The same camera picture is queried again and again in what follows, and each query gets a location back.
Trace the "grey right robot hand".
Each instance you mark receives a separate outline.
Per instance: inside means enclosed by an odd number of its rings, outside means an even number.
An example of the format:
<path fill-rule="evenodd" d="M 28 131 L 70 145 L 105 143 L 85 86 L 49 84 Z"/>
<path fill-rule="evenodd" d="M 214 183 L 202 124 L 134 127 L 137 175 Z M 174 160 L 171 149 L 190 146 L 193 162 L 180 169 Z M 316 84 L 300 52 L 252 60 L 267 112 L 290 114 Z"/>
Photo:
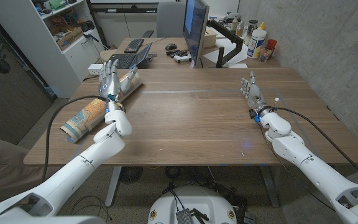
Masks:
<path fill-rule="evenodd" d="M 245 96 L 247 104 L 252 110 L 252 114 L 262 117 L 271 112 L 272 107 L 266 103 L 262 91 L 256 84 L 254 71 L 250 72 L 250 80 L 242 78 L 241 84 L 241 93 Z"/>

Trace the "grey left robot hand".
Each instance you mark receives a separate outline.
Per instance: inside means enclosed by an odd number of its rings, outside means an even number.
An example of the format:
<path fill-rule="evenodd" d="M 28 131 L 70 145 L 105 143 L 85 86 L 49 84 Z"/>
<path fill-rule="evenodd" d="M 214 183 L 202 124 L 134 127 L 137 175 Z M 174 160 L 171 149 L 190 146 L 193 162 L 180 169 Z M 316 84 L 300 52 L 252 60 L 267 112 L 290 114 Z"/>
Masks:
<path fill-rule="evenodd" d="M 99 94 L 110 101 L 122 101 L 131 94 L 138 84 L 134 83 L 138 68 L 134 67 L 122 81 L 117 74 L 119 60 L 104 62 L 99 74 Z"/>

